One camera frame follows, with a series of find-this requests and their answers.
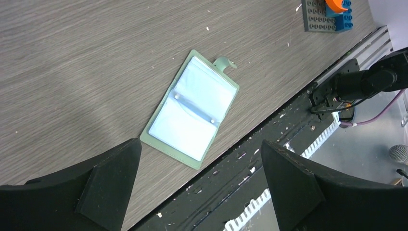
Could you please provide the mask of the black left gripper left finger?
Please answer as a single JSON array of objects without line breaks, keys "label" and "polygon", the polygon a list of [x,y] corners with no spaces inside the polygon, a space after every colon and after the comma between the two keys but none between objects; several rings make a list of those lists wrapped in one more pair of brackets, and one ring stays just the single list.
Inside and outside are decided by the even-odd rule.
[{"label": "black left gripper left finger", "polygon": [[138,138],[60,171],[0,188],[3,231],[119,231],[139,167]]}]

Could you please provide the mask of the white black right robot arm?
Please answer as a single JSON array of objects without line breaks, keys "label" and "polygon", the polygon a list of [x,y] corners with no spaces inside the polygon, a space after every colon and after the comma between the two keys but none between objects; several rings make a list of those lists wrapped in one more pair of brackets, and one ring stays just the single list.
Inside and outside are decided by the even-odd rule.
[{"label": "white black right robot arm", "polygon": [[325,80],[311,94],[311,114],[324,115],[351,109],[380,92],[408,87],[408,49],[394,51],[367,70],[347,67]]}]

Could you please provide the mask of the green card holder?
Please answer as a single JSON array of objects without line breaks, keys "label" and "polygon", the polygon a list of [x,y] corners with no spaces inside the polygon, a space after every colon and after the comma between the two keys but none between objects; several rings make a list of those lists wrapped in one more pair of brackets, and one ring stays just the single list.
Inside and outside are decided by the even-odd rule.
[{"label": "green card holder", "polygon": [[191,50],[140,135],[158,151],[199,169],[240,89],[224,70],[226,56],[208,61]]}]

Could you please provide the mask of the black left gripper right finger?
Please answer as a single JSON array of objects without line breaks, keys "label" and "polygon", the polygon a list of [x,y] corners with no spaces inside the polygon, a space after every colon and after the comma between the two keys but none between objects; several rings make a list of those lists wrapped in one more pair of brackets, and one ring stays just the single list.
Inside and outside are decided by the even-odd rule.
[{"label": "black left gripper right finger", "polygon": [[281,231],[405,231],[408,189],[331,169],[263,141],[261,157]]}]

